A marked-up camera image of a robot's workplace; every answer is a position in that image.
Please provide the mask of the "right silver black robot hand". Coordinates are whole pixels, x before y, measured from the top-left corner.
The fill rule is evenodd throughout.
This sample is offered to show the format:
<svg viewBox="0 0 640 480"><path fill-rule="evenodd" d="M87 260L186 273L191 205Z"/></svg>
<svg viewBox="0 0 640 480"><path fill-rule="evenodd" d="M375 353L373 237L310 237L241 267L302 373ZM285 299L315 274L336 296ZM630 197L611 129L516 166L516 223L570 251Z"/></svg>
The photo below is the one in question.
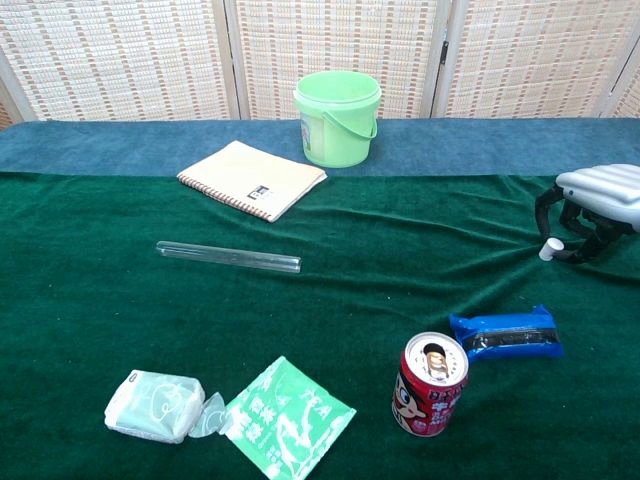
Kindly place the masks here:
<svg viewBox="0 0 640 480"><path fill-rule="evenodd" d="M559 201L560 224L584 239L573 250L551 236L548 212ZM545 240L541 260L588 262L621 236L639 232L639 167L610 164L562 173L536 198L534 214Z"/></svg>

